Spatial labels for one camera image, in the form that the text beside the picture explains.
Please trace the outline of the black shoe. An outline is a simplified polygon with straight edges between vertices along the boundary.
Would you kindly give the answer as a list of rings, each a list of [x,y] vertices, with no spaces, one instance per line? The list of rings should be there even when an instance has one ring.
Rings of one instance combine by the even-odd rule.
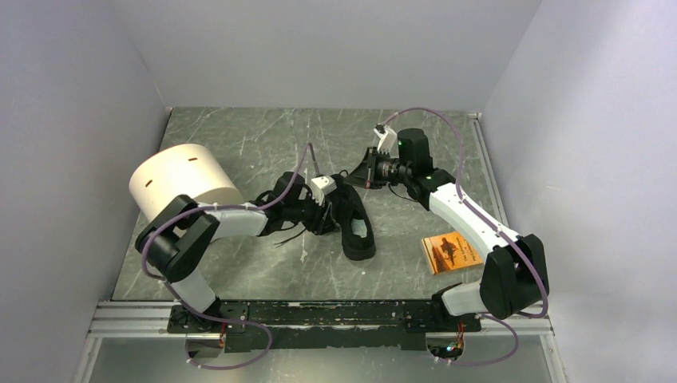
[[[331,218],[340,227],[343,254],[351,261],[371,259],[376,253],[374,232],[360,195],[339,175],[331,175],[336,189],[328,195]]]

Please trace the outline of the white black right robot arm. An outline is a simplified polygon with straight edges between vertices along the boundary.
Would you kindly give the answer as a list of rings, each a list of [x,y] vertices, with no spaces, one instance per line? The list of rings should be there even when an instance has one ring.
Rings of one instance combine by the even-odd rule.
[[[348,184],[380,189],[402,184],[407,195],[444,219],[478,253],[481,279],[436,294],[431,321],[451,330],[463,314],[491,314],[505,319],[548,297],[544,245],[535,235],[519,235],[499,223],[462,190],[457,178],[434,167],[429,141],[419,128],[395,132],[386,124],[374,129],[378,145],[369,147],[346,178]]]

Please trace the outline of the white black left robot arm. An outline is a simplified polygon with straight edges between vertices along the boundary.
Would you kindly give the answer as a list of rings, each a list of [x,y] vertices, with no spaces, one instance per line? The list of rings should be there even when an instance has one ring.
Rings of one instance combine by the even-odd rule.
[[[303,226],[305,231],[331,231],[329,196],[337,188],[329,176],[305,180],[285,172],[275,187],[237,205],[197,203],[175,197],[137,236],[135,248],[154,267],[174,295],[191,307],[189,321],[200,331],[214,330],[221,303],[198,266],[209,245],[233,236],[263,237]]]

